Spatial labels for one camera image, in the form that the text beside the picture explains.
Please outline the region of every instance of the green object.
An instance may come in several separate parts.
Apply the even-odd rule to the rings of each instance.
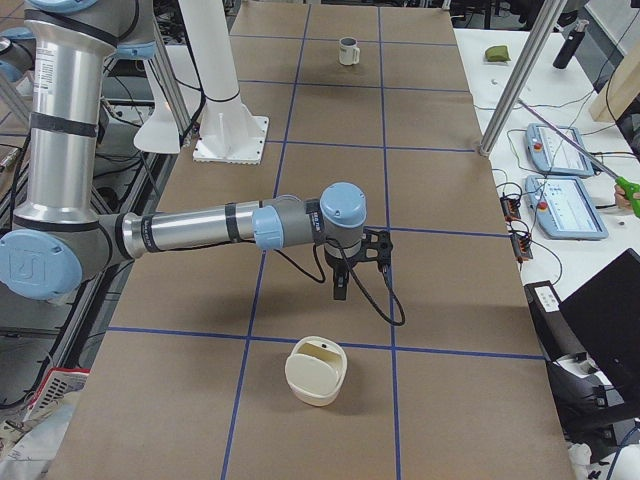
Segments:
[[[622,187],[625,197],[631,202],[633,213],[640,218],[640,198],[633,198],[634,193],[640,192],[640,184],[631,183],[623,177],[616,178],[616,183]]]
[[[511,60],[511,58],[509,58],[509,49],[506,45],[489,47],[487,51],[484,52],[484,56],[487,57],[487,61],[489,62],[508,62]]]

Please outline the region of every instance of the green sponge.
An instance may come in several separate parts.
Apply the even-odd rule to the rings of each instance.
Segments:
[[[484,56],[487,57],[487,61],[489,62],[508,62],[511,60],[509,58],[509,49],[506,45],[489,47],[487,51],[484,52]]]

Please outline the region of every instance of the green handle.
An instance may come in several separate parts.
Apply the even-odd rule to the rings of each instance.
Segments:
[[[640,193],[640,184],[631,183],[623,177],[616,178],[616,183],[622,187],[624,195],[631,202],[633,213],[636,214],[636,217],[640,218],[640,198],[634,198],[635,193]]]

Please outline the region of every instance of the black cylindrical object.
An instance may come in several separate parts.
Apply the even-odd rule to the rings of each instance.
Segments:
[[[587,28],[587,25],[589,25],[587,20],[578,20],[578,24],[571,30],[560,52],[558,52],[558,56],[553,61],[554,67],[561,69],[567,68],[569,60],[571,60],[571,57],[576,53],[576,50],[584,38],[584,30]]]

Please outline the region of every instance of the blue and white device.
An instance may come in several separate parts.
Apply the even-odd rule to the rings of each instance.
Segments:
[[[577,128],[559,128],[584,148]],[[576,175],[582,178],[594,174],[591,161],[545,125],[530,124],[527,127],[526,142],[527,155],[539,172]]]
[[[538,224],[549,238],[601,240],[609,236],[579,177],[530,175],[525,188]]]

